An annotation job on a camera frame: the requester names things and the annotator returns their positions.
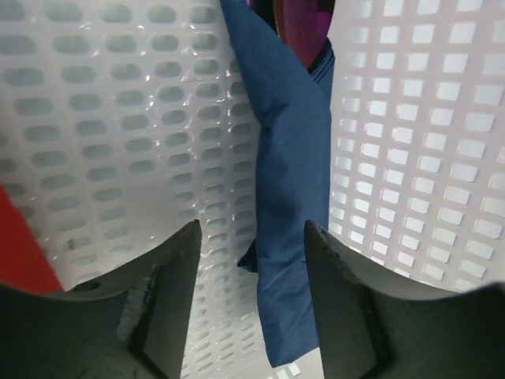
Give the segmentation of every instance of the navy blue fabric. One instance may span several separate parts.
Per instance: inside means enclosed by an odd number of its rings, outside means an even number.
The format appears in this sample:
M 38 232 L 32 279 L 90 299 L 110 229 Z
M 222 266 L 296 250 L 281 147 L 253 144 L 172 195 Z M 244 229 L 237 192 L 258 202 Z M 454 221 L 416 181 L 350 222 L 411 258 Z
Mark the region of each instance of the navy blue fabric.
M 221 0 L 254 115 L 256 240 L 240 265 L 257 271 L 258 309 L 272 366 L 319 346 L 305 264 L 304 225 L 328 225 L 334 58 L 329 43 L 312 75 L 254 12 Z

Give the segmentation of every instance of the white plastic surface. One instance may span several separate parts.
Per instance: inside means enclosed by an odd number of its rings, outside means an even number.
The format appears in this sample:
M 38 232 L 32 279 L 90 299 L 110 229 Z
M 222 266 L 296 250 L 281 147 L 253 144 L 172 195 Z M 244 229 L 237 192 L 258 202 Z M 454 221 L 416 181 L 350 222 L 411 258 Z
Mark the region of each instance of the white plastic surface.
M 452 291 L 505 280 L 505 2 L 337 1 L 331 231 Z
M 321 377 L 268 365 L 236 267 L 259 126 L 228 39 L 219 0 L 0 0 L 0 182 L 67 289 L 200 219 L 182 377 Z

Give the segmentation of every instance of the red cloth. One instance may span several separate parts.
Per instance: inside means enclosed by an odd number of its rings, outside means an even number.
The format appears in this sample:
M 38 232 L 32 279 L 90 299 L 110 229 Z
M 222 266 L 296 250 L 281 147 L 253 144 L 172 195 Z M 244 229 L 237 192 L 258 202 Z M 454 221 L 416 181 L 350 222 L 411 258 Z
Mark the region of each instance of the red cloth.
M 23 215 L 0 186 L 0 282 L 34 294 L 62 289 Z

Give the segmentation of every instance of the maroon object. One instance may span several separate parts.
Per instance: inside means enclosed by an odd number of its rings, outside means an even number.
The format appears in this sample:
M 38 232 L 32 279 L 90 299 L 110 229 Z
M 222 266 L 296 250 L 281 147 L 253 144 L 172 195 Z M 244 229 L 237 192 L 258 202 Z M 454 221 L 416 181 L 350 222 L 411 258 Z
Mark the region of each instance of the maroon object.
M 335 0 L 274 0 L 277 32 L 307 69 L 320 53 Z

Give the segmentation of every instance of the dark blue cloth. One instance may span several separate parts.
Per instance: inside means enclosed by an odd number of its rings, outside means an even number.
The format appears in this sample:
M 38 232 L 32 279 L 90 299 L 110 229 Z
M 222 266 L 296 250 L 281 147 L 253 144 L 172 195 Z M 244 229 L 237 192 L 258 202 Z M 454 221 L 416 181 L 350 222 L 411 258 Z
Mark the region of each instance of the dark blue cloth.
M 334 57 L 327 43 L 312 74 L 254 12 L 221 0 L 238 67 L 261 124 L 256 240 L 240 266 L 257 271 L 258 309 L 272 366 L 319 346 L 305 264 L 304 225 L 328 225 L 329 110 Z

